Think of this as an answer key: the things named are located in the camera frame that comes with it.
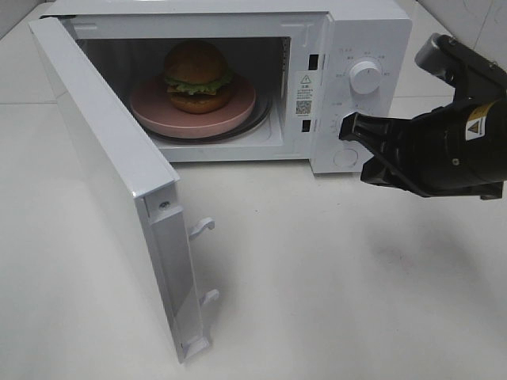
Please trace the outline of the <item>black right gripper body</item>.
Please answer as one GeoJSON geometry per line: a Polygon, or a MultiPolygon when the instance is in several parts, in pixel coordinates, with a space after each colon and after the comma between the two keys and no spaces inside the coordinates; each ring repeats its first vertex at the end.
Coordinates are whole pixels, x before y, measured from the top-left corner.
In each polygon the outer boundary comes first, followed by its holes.
{"type": "Polygon", "coordinates": [[[398,139],[380,155],[413,174],[430,197],[500,198],[506,181],[506,104],[445,107],[396,119],[398,139]]]}

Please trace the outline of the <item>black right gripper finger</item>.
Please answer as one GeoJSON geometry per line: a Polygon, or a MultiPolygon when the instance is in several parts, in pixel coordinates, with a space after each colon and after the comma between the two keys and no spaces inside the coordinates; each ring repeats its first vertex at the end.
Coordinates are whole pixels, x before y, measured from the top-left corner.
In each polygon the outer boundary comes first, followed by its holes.
{"type": "Polygon", "coordinates": [[[360,143],[368,150],[383,150],[398,139],[399,133],[396,119],[354,112],[342,120],[339,139],[360,143]]]}
{"type": "Polygon", "coordinates": [[[375,186],[398,188],[421,197],[432,195],[413,174],[378,154],[364,163],[360,180],[375,186]]]}

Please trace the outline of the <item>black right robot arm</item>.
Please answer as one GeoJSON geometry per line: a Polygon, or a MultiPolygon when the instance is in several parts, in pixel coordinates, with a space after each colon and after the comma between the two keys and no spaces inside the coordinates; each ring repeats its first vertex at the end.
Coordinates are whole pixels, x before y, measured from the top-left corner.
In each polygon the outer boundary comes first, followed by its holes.
{"type": "Polygon", "coordinates": [[[456,102],[413,119],[354,112],[339,138],[358,142],[372,158],[360,179],[421,197],[502,197],[506,180],[506,100],[456,102]]]}

